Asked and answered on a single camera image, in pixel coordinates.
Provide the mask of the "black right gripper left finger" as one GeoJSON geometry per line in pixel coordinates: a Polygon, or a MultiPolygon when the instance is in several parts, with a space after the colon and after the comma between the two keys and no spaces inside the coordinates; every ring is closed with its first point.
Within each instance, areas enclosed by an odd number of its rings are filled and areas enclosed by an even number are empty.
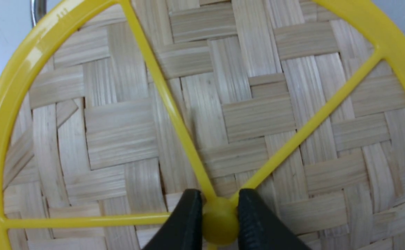
{"type": "Polygon", "coordinates": [[[196,189],[187,189],[159,231],[144,250],[201,250],[202,198],[196,189]]]}

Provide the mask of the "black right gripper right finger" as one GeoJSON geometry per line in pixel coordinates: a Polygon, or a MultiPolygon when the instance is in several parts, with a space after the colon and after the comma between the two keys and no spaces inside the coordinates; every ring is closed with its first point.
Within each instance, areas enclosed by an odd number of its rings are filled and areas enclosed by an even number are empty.
{"type": "Polygon", "coordinates": [[[255,189],[241,189],[238,201],[240,250],[308,250],[267,206],[255,189]]]}

